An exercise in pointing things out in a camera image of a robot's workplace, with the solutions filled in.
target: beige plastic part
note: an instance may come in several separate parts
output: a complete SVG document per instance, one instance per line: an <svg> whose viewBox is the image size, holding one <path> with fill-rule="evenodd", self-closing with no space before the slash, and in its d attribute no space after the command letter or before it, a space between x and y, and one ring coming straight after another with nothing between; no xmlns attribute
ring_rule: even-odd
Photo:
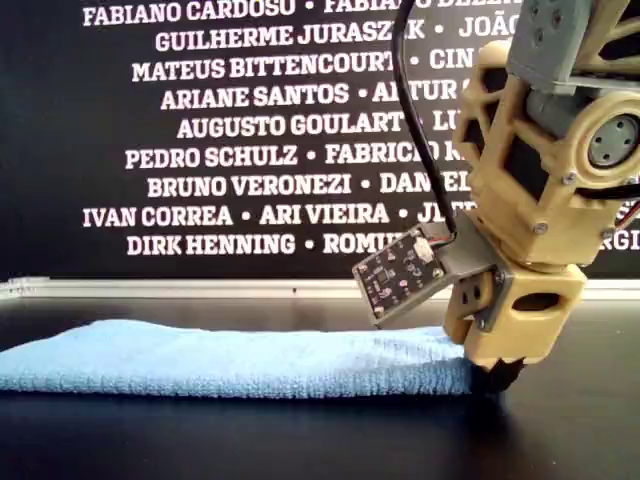
<svg viewBox="0 0 640 480"><path fill-rule="evenodd" d="M464 344L473 320L467 317L488 307L493 299L493 291L491 272L465 278L453 286L451 298L457 301L449 302L443 325L444 331L453 343Z"/></svg>
<svg viewBox="0 0 640 480"><path fill-rule="evenodd" d="M486 274L474 277L475 280L469 279L471 282L478 281L483 289L482 301L476 308L464 305L464 288L460 284L454 287L445 320L445 330L454 342L464 344L467 358L487 369L491 369L500 359L512 363L524 358L525 364L533 364L546 358L587 281L575 265L556 273L539 273L518 265L504 255L503 258L514 279L504 302L498 307L492 330L489 333L482 332L476 323L466 318L484 308L486 295L492 294L492 287L487 284L491 280ZM540 311L514 309L516 300L532 294L555 294L559 301Z"/></svg>
<svg viewBox="0 0 640 480"><path fill-rule="evenodd" d="M487 93L483 73L504 67L508 49L508 42L493 42L480 50L454 134L456 148L473 166L469 184L477 212L500 249L520 264L540 271L590 264L623 202L586 200L575 191L622 185L640 170L640 149L607 170L594 168L588 159L591 139L602 124L621 114L640 117L640 94L615 92L595 100L578 115L566 138L556 140L524 115L529 89L523 81L509 76L504 89ZM496 99L500 105L490 125L485 107ZM473 119L479 121L484 137L481 155L475 144L464 142ZM538 152L549 174L539 201L505 170L516 137ZM563 178L570 174L575 181L567 185Z"/></svg>
<svg viewBox="0 0 640 480"><path fill-rule="evenodd" d="M580 72L615 72L640 74L640 58L627 57L606 61L600 56L602 48L613 40L640 32L640 18L619 22L631 2L638 0L598 0L592 22L582 42L576 69Z"/></svg>

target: black backdrop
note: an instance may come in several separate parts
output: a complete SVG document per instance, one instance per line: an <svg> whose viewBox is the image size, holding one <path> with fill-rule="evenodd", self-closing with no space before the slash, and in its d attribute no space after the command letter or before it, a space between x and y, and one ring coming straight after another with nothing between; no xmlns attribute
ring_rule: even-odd
<svg viewBox="0 0 640 480"><path fill-rule="evenodd" d="M326 153L326 148L335 151L338 147L325 147L327 144L371 145L375 142L408 141L402 121L399 122L401 131L385 132L379 131L382 128L373 128L361 133L343 134L292 132L296 115L313 118L318 114L346 113L351 115L349 122L354 124L360 115L364 115L364 121L377 115L374 112L383 112L379 115L384 115L387 125L393 126L400 111L398 103L391 98L389 101L375 101L384 98L375 96L376 88L381 88L380 82L390 85L391 72L371 71L376 70L375 67L364 72L355 71L358 65L353 62L350 67L345 66L345 56L340 54L361 53L362 58L369 59L384 54L387 55L385 61L388 60L389 32L385 30L395 14L395 10L388 7L397 2L315 0L313 5L308 5L302 1L257 0L262 8L280 5L285 10L289 5L295 12L292 15L202 21L186 18L189 2L176 3L179 6L172 8L181 12L178 22L127 25L95 25L96 19L104 20L98 15L100 8L113 12L117 9L108 8L121 5L113 1L21 0L3 5L0 16L3 277L349 278L351 265L366 255L364 250L375 248L374 237L366 237L367 234L400 232L416 223L416 215L423 210L425 202L429 208L433 207L433 198L428 191L387 193L389 188L383 188L390 187L383 182L399 180L402 173L412 176L422 172L418 162L329 163L334 157ZM238 0L231 3L243 6L250 2ZM469 64L469 56L486 42L505 38L520 6L510 0L423 0L417 3L424 8L414 9L413 18L418 21L414 33L418 37L424 34L425 38L408 40L407 57L418 60L417 64L410 62L410 77L412 80L430 81L427 85L429 94L434 94L433 88L445 85L455 96L460 94L463 81L468 76L469 70L464 67ZM365 11L329 12L340 5L350 5L352 10L364 6ZM95 10L83 10L91 7ZM135 5L130 11L136 11ZM245 32L237 33L243 35L250 28L291 26L295 38L305 32L305 26L312 24L324 24L324 28L332 29L342 29L335 24L343 24L349 30L334 38L335 43L300 45L294 42L286 46L189 51L159 51L156 46L157 35L166 32L202 31L203 38L208 38L210 30L245 29ZM467 36L469 24L477 27L471 36ZM364 32L364 38L358 32ZM328 64L337 65L338 71L279 76L268 72L265 76L248 76L231 75L229 68L231 62L246 65L248 57L298 55L298 61L308 63L314 54L331 54ZM164 62L185 60L221 62L225 67L223 78L163 81L156 76L157 81L134 81L134 64L149 62L150 72L153 72L154 68L169 68ZM293 72L294 67L290 66L289 73ZM275 95L277 92L274 93L273 89L281 89L285 85L320 84L327 85L323 87L325 93L334 91L336 98L345 103L307 104L302 98L297 105L277 105L277 99L273 106L260 104L262 97L258 92ZM220 93L218 89L229 87L248 87L248 105L161 109L165 96L175 97L180 89L211 89L215 94ZM464 176L466 165L464 161L456 160L455 152L448 148L452 130L444 123L448 118L447 111L457 108L457 99L442 98L445 95L442 90L435 94L440 98L421 97L417 101L418 108L423 115L425 129L435 142L434 153L442 171L446 172L449 189L453 190L451 198L463 202L468 200ZM282 135L179 138L183 120L277 115L283 117L286 124ZM279 157L283 153L282 145L294 145L297 162L295 165L239 167L206 164L207 148L241 145L276 145L280 149ZM200 164L195 168L126 168L127 150L171 148L196 148L201 155ZM316 153L314 159L307 158L308 151ZM294 175L324 175L325 187L331 188L319 188L310 195L286 195L285 191L280 195L247 195L247 191L234 189L234 186L256 182L246 176L267 175L277 176L283 189L288 188L290 184L287 182ZM226 183L227 192L222 196L150 197L148 179L169 177L221 177L216 180L216 185ZM340 178L340 182L336 183L335 178ZM346 193L347 187L350 187L350 193ZM305 213L309 205L312 206L309 207L311 213L314 213L323 211L324 207L318 205L369 204L375 207L378 203L381 206L377 207L377 218L382 223L323 223L322 216L314 219ZM275 205L300 205L296 207L300 209L300 223L292 217L293 224L260 224L265 213L263 208L275 209ZM161 216L158 207L180 206L212 206L217 212L226 207L233 225L160 227L142 223L144 207L152 208L147 212L151 212L149 218L152 218ZM83 209L90 208L113 208L117 214L120 208L135 208L135 225L98 227L97 217L85 216ZM244 212L250 218L243 219ZM113 221L116 217L123 220L119 215L105 218ZM588 273L596 278L637 277L638 264L634 262L637 257L632 255L639 248L638 233L637 227L620 232L615 241L605 247L606 251L601 253ZM174 245L180 248L180 252L174 251L173 255L129 254L135 252L128 251L128 237L150 235L179 236ZM218 245L218 250L189 254L189 235L211 236L209 245ZM234 242L242 238L249 243L249 235L266 235L272 239L276 238L274 235L290 235L290 238L285 238L293 240L295 245L291 242L281 244L281 248L288 252L286 254L255 253L256 245L251 247L253 254L223 254L220 251L222 247L218 242L226 241L227 246L233 246L237 251L240 247L234 246ZM364 241L360 251L354 250L358 238Z"/></svg>

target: black table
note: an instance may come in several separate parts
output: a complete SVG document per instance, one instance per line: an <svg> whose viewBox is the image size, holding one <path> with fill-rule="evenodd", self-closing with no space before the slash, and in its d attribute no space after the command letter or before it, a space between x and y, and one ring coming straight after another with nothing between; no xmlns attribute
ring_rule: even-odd
<svg viewBox="0 0 640 480"><path fill-rule="evenodd" d="M0 478L638 479L640 302L585 302L500 400L235 401L0 394ZM442 318L435 302L409 323ZM0 349L104 318L369 328L358 301L24 300Z"/></svg>

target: blue towel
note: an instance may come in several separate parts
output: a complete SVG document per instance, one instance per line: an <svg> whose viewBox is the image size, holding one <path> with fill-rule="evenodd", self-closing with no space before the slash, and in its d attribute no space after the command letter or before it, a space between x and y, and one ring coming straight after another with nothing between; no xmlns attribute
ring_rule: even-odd
<svg viewBox="0 0 640 480"><path fill-rule="evenodd" d="M442 328L210 332L103 320L0 353L0 390L235 398L469 392Z"/></svg>

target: screw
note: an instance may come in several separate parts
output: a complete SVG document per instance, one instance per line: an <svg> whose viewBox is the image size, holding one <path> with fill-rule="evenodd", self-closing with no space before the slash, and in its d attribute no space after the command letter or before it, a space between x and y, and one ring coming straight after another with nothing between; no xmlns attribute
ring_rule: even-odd
<svg viewBox="0 0 640 480"><path fill-rule="evenodd" d="M605 228L602 231L602 238L603 238L603 240L609 240L610 238L613 238L615 233L616 233L616 229L615 228Z"/></svg>
<svg viewBox="0 0 640 480"><path fill-rule="evenodd" d="M562 177L562 183L564 185L573 185L574 183L576 183L577 179L578 179L578 174L576 172L570 172L566 174L564 177Z"/></svg>
<svg viewBox="0 0 640 480"><path fill-rule="evenodd" d="M541 28L536 30L535 41L536 41L536 47L539 47L544 41L544 31Z"/></svg>
<svg viewBox="0 0 640 480"><path fill-rule="evenodd" d="M536 235L544 235L548 231L549 225L544 222L536 223L536 225L533 227L533 233L535 233Z"/></svg>
<svg viewBox="0 0 640 480"><path fill-rule="evenodd" d="M561 23L562 23L562 12L559 9L554 10L553 18L551 20L551 24L553 25L553 28L557 29Z"/></svg>

